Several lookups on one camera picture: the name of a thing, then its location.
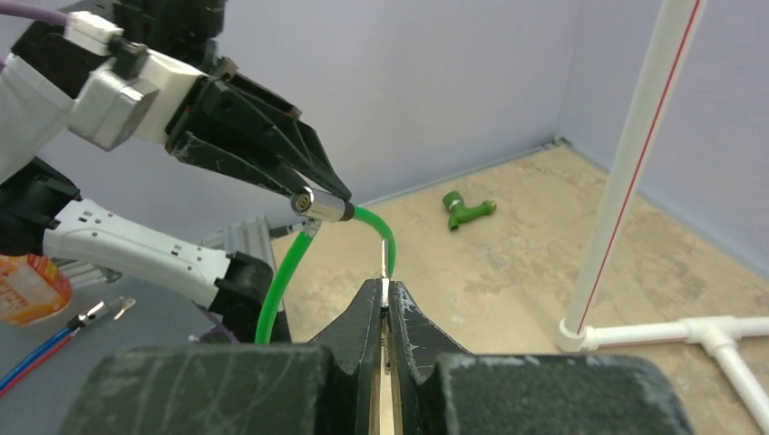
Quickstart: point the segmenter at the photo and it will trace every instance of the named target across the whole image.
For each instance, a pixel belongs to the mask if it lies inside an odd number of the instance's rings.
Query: green object
[[[451,213],[449,216],[449,230],[451,231],[459,229],[461,224],[470,222],[481,216],[488,216],[497,209],[497,204],[494,201],[483,201],[481,205],[467,207],[464,205],[462,195],[456,190],[452,190],[443,197],[443,204],[446,206],[446,209],[449,210],[449,213]]]
[[[257,322],[257,335],[254,338],[255,343],[269,343],[269,338],[272,336],[272,326],[275,324],[275,318],[277,317],[277,310],[280,307],[280,301],[283,299],[283,294],[286,292],[288,282],[291,281],[291,276],[299,266],[299,262],[302,261],[302,257],[305,256],[307,249],[312,244],[313,237],[305,231],[299,233],[291,248],[288,249],[286,257],[283,258],[283,263],[277,269],[275,278],[272,280],[272,284],[269,285],[267,290],[267,296],[265,297],[265,303],[262,305],[262,312],[259,315]]]
[[[365,208],[355,207],[353,219],[367,224],[376,230],[380,237],[387,240],[387,277],[393,277],[393,271],[395,270],[395,235],[393,235],[393,230],[387,226],[381,217]]]
[[[365,208],[355,207],[353,219],[372,227],[379,233],[379,236],[387,240],[387,274],[392,276],[395,270],[395,236],[393,235],[393,230],[387,226],[381,217]],[[269,339],[272,336],[272,327],[277,317],[277,310],[280,307],[280,301],[283,299],[288,282],[291,281],[291,277],[297,270],[299,262],[302,261],[302,257],[305,256],[305,253],[310,248],[313,237],[307,232],[302,231],[294,239],[291,248],[288,249],[286,257],[283,258],[283,262],[277,269],[275,278],[267,290],[265,303],[262,305],[262,312],[257,322],[257,334],[254,337],[254,343],[269,343]]]

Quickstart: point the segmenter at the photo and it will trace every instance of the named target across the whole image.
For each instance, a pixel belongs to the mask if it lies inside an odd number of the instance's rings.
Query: gray floor
[[[121,348],[185,344],[210,322],[188,299],[156,285],[124,277],[113,285],[78,292],[67,309],[40,324],[16,328],[0,324],[0,373],[5,375],[35,347],[59,331],[75,314],[123,295],[136,305],[119,321],[104,316],[48,362],[0,398],[3,435],[54,434],[88,373],[104,355]]]

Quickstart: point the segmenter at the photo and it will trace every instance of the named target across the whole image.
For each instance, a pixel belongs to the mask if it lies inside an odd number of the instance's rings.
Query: blue cable
[[[54,346],[56,346],[61,340],[67,338],[70,334],[73,333],[73,330],[66,326],[63,330],[59,331],[54,335],[53,337],[49,338],[48,341],[41,344],[40,347],[35,349],[32,353],[29,354],[26,358],[24,358],[20,363],[18,363],[12,371],[10,371],[6,376],[3,377],[2,380],[0,380],[0,392],[8,386],[9,383],[13,382],[16,376],[20,375],[24,370],[26,370],[27,367],[34,364],[35,361],[37,361],[40,357],[45,355],[48,351],[50,351]]]

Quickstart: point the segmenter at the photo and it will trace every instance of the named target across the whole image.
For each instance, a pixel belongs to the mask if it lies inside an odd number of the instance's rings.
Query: green hose
[[[365,208],[355,207],[353,219],[372,227],[379,233],[379,236],[387,240],[387,274],[392,276],[395,268],[395,236],[393,235],[393,230],[387,226],[381,217]],[[286,257],[283,258],[283,262],[277,269],[275,278],[267,290],[265,303],[262,305],[262,312],[257,322],[255,343],[269,343],[269,339],[272,336],[272,327],[277,317],[277,310],[280,307],[283,294],[286,292],[286,287],[288,287],[288,282],[291,281],[291,277],[297,270],[299,262],[302,261],[302,257],[305,256],[307,249],[310,248],[312,241],[313,236],[302,231],[294,239],[291,248],[288,249]]]

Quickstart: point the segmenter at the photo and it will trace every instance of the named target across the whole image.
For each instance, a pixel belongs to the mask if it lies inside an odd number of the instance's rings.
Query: green pipe fitting
[[[443,204],[451,213],[449,216],[449,230],[451,231],[459,229],[461,224],[481,216],[490,215],[497,209],[497,204],[494,201],[483,201],[479,206],[467,207],[464,205],[462,195],[456,190],[452,190],[443,197]]]

